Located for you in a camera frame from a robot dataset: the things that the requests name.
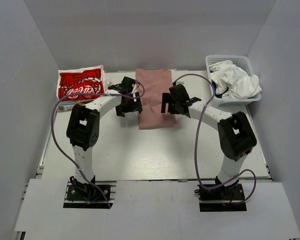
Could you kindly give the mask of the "pink t shirt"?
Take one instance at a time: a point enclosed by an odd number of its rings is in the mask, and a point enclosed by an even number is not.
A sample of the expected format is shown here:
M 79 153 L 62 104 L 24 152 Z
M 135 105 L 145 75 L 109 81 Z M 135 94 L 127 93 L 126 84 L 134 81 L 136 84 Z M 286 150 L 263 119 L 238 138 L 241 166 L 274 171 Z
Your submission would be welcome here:
M 142 112 L 138 114 L 138 128 L 152 130 L 173 128 L 177 125 L 173 114 L 161 113 L 162 94 L 168 93 L 172 86 L 172 72 L 167 69 L 144 70 L 138 68 L 135 78 L 142 84 L 138 88 Z

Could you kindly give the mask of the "navy blue t shirt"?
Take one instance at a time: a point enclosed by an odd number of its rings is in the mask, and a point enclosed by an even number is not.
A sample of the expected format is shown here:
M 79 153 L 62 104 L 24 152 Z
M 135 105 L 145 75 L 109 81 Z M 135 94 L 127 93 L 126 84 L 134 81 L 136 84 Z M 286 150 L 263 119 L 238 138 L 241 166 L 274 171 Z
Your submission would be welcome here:
M 218 86 L 216 85 L 215 82 L 212 82 L 212 86 L 213 86 L 213 89 L 214 89 L 214 96 L 216 98 L 222 98 L 223 95 L 229 90 L 229 88 L 227 87 L 225 90 L 220 90 L 218 88 Z

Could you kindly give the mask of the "white t shirt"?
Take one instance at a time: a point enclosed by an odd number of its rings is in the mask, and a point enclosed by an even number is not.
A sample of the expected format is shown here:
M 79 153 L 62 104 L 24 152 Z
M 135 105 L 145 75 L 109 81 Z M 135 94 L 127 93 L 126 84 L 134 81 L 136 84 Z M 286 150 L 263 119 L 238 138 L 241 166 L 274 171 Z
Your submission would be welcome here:
M 246 100 L 261 93 L 259 77 L 248 75 L 246 71 L 231 60 L 220 61 L 209 66 L 211 83 L 215 82 L 220 90 L 228 91 L 221 99 Z

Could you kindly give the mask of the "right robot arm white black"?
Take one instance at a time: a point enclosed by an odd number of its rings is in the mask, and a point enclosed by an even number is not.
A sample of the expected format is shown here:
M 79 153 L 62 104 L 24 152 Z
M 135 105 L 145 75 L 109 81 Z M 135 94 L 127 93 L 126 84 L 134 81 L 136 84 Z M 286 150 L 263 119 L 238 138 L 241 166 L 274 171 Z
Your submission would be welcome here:
M 205 190 L 215 190 L 216 195 L 226 200 L 234 193 L 239 176 L 246 170 L 242 165 L 257 144 L 256 136 L 245 113 L 230 113 L 204 103 L 198 97 L 190 98 L 182 84 L 169 88 L 169 93 L 162 94 L 161 113 L 184 115 L 198 120 L 195 144 L 194 165 L 197 180 Z M 198 168 L 198 141 L 201 123 L 218 132 L 220 148 L 224 154 L 221 169 L 215 178 L 214 186 L 206 186 L 201 182 Z

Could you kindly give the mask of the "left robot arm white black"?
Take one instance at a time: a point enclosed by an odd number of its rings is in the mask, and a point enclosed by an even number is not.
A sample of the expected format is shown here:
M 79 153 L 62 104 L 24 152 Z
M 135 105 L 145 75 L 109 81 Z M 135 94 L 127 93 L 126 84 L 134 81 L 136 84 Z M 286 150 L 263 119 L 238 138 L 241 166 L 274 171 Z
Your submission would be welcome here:
M 140 86 L 137 80 L 124 77 L 121 83 L 110 85 L 106 93 L 92 102 L 72 108 L 66 136 L 78 165 L 74 179 L 82 183 L 78 193 L 86 200 L 93 198 L 96 193 L 96 187 L 89 182 L 95 182 L 92 155 L 100 134 L 100 120 L 112 109 L 115 109 L 118 117 L 124 117 L 126 113 L 141 113 L 141 94 L 145 91 L 137 92 L 136 89 Z

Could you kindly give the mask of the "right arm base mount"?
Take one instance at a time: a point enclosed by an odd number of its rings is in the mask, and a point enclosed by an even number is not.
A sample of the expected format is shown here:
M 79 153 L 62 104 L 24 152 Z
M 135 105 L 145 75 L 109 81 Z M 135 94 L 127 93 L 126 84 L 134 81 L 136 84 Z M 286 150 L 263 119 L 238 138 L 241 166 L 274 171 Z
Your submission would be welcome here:
M 216 189 L 204 189 L 199 184 L 194 194 L 199 199 L 200 212 L 246 212 L 246 203 L 242 184 L 237 180 L 230 186 Z

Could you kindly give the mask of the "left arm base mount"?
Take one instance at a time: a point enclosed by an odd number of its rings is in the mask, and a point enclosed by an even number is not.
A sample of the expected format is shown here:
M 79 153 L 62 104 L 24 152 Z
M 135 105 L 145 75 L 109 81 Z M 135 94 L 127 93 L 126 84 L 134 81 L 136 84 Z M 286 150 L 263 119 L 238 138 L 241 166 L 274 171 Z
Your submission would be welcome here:
M 116 182 L 96 182 L 98 190 L 88 183 L 78 182 L 73 176 L 67 183 L 64 209 L 110 209 L 116 197 Z

